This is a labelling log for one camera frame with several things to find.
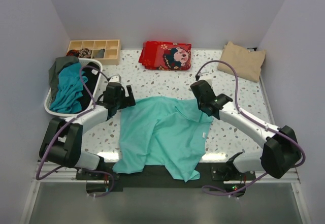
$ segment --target cable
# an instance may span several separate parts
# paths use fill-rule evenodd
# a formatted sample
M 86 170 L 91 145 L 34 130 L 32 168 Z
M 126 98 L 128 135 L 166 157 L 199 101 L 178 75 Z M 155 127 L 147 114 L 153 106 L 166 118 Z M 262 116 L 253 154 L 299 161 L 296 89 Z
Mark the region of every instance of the cable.
M 39 167 L 38 167 L 38 169 L 37 169 L 37 171 L 36 171 L 36 177 L 35 177 L 35 179 L 38 180 L 38 181 L 39 181 L 39 180 L 42 180 L 42 179 L 44 179 L 44 178 L 46 178 L 47 176 L 51 175 L 53 172 L 55 172 L 55 171 L 57 171 L 58 169 L 62 168 L 62 166 L 56 167 L 56 168 L 54 168 L 53 170 L 51 170 L 50 172 L 46 173 L 45 175 L 40 176 L 40 173 L 41 173 L 42 167 L 43 167 L 43 165 L 44 165 L 44 162 L 46 161 L 46 158 L 47 158 L 47 156 L 48 156 L 48 154 L 49 154 L 49 152 L 50 152 L 50 150 L 51 150 L 51 148 L 52 148 L 54 142 L 55 142 L 56 139 L 59 137 L 59 135 L 62 133 L 62 131 L 63 131 L 63 130 L 68 126 L 68 125 L 70 125 L 72 122 L 74 122 L 75 120 L 77 120 L 79 117 L 81 117 L 81 116 L 83 116 L 83 115 L 87 114 L 88 112 L 90 112 L 90 111 L 92 111 L 92 110 L 95 109 L 96 101 L 95 101 L 94 97 L 92 96 L 90 90 L 88 89 L 88 87 L 87 87 L 85 81 L 84 81 L 83 78 L 82 78 L 82 70 L 83 70 L 84 68 L 92 68 L 92 69 L 98 71 L 99 73 L 101 73 L 101 74 L 102 74 L 102 75 L 103 75 L 107 80 L 109 80 L 109 78 L 108 78 L 108 77 L 107 77 L 107 76 L 106 76 L 102 71 L 100 71 L 99 69 L 94 68 L 94 67 L 92 67 L 92 66 L 83 66 L 83 67 L 79 70 L 80 80 L 81 80 L 83 86 L 85 87 L 86 91 L 88 92 L 88 94 L 89 94 L 89 96 L 90 96 L 90 98 L 91 98 L 91 100 L 92 100 L 93 108 L 81 112 L 81 113 L 78 114 L 76 117 L 74 117 L 74 118 L 72 118 L 71 120 L 69 120 L 68 122 L 66 122 L 66 123 L 65 123 L 65 124 L 64 124 L 64 125 L 63 125 L 63 126 L 62 126 L 58 131 L 57 131 L 57 132 L 56 132 L 56 134 L 53 136 L 52 140 L 50 141 L 48 147 L 46 148 L 45 153 L 44 153 L 44 155 L 43 155 L 43 157 L 42 157 L 42 159 L 41 159 L 41 162 L 40 162 L 40 164 L 39 164 Z M 107 194 L 108 194 L 108 193 L 113 189 L 113 187 L 114 187 L 114 178 L 113 178 L 113 176 L 112 176 L 110 173 L 108 173 L 108 172 L 103 172 L 103 171 L 89 170 L 89 169 L 85 169 L 85 171 L 88 171 L 88 172 L 94 172 L 94 173 L 100 173 L 100 174 L 106 174 L 106 175 L 110 176 L 111 179 L 112 179 L 112 185 L 111 185 L 110 189 L 109 189 L 107 192 L 105 192 L 104 194 L 98 195 L 98 196 L 93 195 L 93 197 L 96 197 L 96 198 L 97 198 L 97 197 L 105 196 L 105 195 L 107 195 Z
M 196 80 L 198 80 L 200 78 L 199 74 L 201 72 L 201 70 L 207 65 L 207 64 L 210 64 L 210 63 L 213 63 L 213 62 L 217 62 L 217 63 L 222 63 L 222 64 L 225 64 L 226 66 L 228 66 L 234 73 L 235 75 L 235 106 L 236 106 L 236 109 L 237 111 L 242 114 L 246 119 L 250 120 L 251 122 L 253 122 L 254 124 L 266 129 L 266 130 L 269 130 L 283 138 L 285 138 L 286 140 L 289 140 L 291 142 L 291 144 L 293 144 L 295 147 L 297 147 L 300 152 L 301 152 L 301 155 L 302 155 L 302 159 L 301 161 L 294 165 L 292 168 L 294 167 L 299 167 L 301 166 L 305 161 L 306 161 L 306 154 L 304 152 L 304 150 L 302 149 L 302 147 L 295 141 L 293 140 L 292 138 L 288 137 L 287 135 L 281 133 L 281 132 L 278 132 L 276 130 L 273 130 L 271 128 L 267 128 L 264 124 L 261 124 L 259 123 L 258 121 L 256 121 L 255 119 L 251 118 L 250 116 L 248 116 L 247 114 L 245 114 L 242 110 L 240 110 L 240 107 L 238 105 L 238 86 L 239 86 L 239 83 L 238 83 L 238 75 L 235 71 L 235 69 L 230 65 L 228 64 L 227 62 L 224 62 L 222 60 L 211 60 L 211 61 L 208 61 L 206 62 L 205 64 L 203 64 L 200 69 L 198 70 L 198 72 L 196 73 L 195 75 L 195 78 Z M 220 191 L 224 191 L 223 189 L 219 188 L 219 187 L 215 187 L 215 186 L 209 186 L 209 185 L 205 185 L 202 187 L 202 190 L 203 192 L 207 193 L 207 194 L 210 194 L 210 195 L 216 195 L 216 196 L 226 196 L 226 195 L 231 195 L 231 194 L 235 194 L 235 193 L 238 193 L 239 191 L 241 190 L 244 190 L 245 188 L 251 186 L 253 183 L 255 183 L 256 181 L 260 180 L 261 178 L 263 178 L 264 176 L 266 176 L 267 173 L 264 173 L 262 175 L 260 175 L 260 177 L 256 178 L 255 180 L 251 181 L 249 184 L 243 186 L 242 188 L 236 190 L 236 191 L 232 191 L 232 192 L 229 192 L 229 193 L 213 193 L 213 192 L 209 192 L 206 190 L 206 188 L 213 188 L 213 189 L 216 189 L 216 190 L 220 190 Z
M 101 98 L 104 96 L 104 93 L 102 93 L 98 98 L 97 98 L 97 101 L 96 101 L 96 104 L 100 102 Z
M 110 173 L 108 173 L 108 172 L 103 172 L 103 171 L 95 171 L 95 170 L 89 170 L 89 169 L 84 169 L 84 170 L 87 171 L 87 172 L 92 172 L 92 173 L 105 174 L 105 175 L 111 177 L 111 179 L 112 179 L 112 185 L 111 185 L 111 187 L 108 189 L 108 191 L 106 191 L 105 193 L 100 194 L 100 195 L 95 195 L 95 194 L 93 194 L 93 195 L 90 195 L 90 196 L 92 196 L 92 197 L 94 197 L 94 198 L 104 197 L 104 196 L 108 195 L 108 194 L 112 191 L 112 189 L 113 189 L 113 187 L 114 187 L 114 177 L 113 177 L 112 174 L 110 174 Z

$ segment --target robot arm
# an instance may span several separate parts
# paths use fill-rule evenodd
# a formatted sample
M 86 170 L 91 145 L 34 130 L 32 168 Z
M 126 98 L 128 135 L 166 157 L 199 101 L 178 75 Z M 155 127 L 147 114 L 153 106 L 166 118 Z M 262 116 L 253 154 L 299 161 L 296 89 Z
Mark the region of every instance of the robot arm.
M 264 170 L 275 178 L 281 178 L 301 158 L 300 151 L 289 140 L 267 130 L 273 129 L 297 141 L 295 133 L 290 127 L 279 128 L 240 108 L 246 115 L 260 124 L 264 124 L 267 129 L 251 122 L 237 110 L 235 103 L 230 97 L 225 94 L 217 96 L 214 94 L 208 75 L 201 76 L 200 80 L 190 87 L 201 111 L 208 116 L 214 116 L 218 120 L 235 126 L 252 138 L 263 149 L 262 155 L 260 152 L 239 152 L 235 154 L 227 162 L 227 171 L 232 171 L 236 174 L 238 172 Z
M 131 86 L 128 85 L 126 88 L 128 97 L 125 96 L 125 90 L 121 85 L 121 77 L 119 75 L 111 77 L 105 92 L 100 96 L 103 97 L 103 101 L 100 102 L 99 98 L 92 111 L 78 117 L 62 131 L 51 147 L 47 160 L 68 168 L 106 171 L 102 157 L 81 150 L 82 135 L 97 124 L 109 120 L 117 110 L 136 104 Z M 56 117 L 50 121 L 40 149 L 40 158 L 43 157 L 54 135 L 72 118 Z

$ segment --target cartoon character print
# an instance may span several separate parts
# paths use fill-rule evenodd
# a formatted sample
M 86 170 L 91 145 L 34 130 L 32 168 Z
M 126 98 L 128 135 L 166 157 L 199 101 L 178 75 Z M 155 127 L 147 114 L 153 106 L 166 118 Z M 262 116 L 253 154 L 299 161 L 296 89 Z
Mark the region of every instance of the cartoon character print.
M 179 69 L 190 60 L 190 53 L 181 47 L 166 49 L 163 54 L 165 64 L 170 69 Z

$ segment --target red pillow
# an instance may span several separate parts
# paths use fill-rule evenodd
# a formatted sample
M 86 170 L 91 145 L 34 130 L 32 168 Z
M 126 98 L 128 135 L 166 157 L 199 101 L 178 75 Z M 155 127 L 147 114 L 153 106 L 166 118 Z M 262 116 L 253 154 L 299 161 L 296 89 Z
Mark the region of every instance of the red pillow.
M 139 63 L 152 70 L 188 70 L 191 44 L 148 41 L 143 44 Z

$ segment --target folded clothing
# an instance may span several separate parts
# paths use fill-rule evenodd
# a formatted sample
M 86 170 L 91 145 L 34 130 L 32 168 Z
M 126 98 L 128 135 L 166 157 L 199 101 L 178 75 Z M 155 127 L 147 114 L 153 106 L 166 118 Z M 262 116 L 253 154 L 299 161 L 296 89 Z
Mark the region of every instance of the folded clothing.
M 69 50 L 66 54 L 66 56 L 76 56 L 79 57 L 79 50 Z
M 188 70 L 191 44 L 148 41 L 143 44 L 139 63 L 152 70 Z
M 76 63 L 64 68 L 59 73 L 58 92 L 55 100 L 50 106 L 50 110 L 63 114 L 74 114 L 82 111 L 80 102 L 77 100 L 82 97 L 83 84 L 79 76 L 81 64 Z
M 99 52 L 97 53 L 97 55 L 95 55 L 95 59 L 101 59 L 104 58 L 104 53 L 105 53 L 105 49 L 101 49 L 99 50 Z
M 79 52 L 80 58 L 91 58 L 92 50 L 89 50 L 88 48 L 81 49 Z
M 205 154 L 205 141 L 213 121 L 198 110 L 196 100 L 150 97 L 121 111 L 119 145 L 122 158 L 116 173 L 141 172 L 145 165 L 165 166 L 174 179 L 195 180 Z
M 229 41 L 222 52 L 220 60 L 229 63 L 235 69 L 239 77 L 258 82 L 261 74 L 261 66 L 265 59 L 265 53 L 265 50 L 250 52 Z M 225 64 L 219 63 L 218 70 L 234 74 Z
M 79 59 L 75 56 L 64 56 L 55 59 L 54 64 L 49 69 L 49 85 L 51 88 L 52 100 L 55 99 L 56 94 L 58 92 L 57 85 L 59 83 L 59 79 L 58 79 L 59 73 L 62 71 L 62 69 L 78 62 Z
M 100 69 L 100 67 L 93 62 L 88 63 L 87 66 L 92 66 L 94 68 L 97 68 L 98 70 Z M 100 73 L 92 68 L 84 68 L 82 71 L 84 72 L 83 76 L 87 77 L 88 79 L 88 81 L 86 82 L 86 86 L 89 89 L 89 91 L 93 94 Z M 82 97 L 80 97 L 78 101 L 81 104 L 82 110 L 83 111 L 86 110 L 91 101 L 91 97 L 88 94 L 86 89 L 82 90 Z

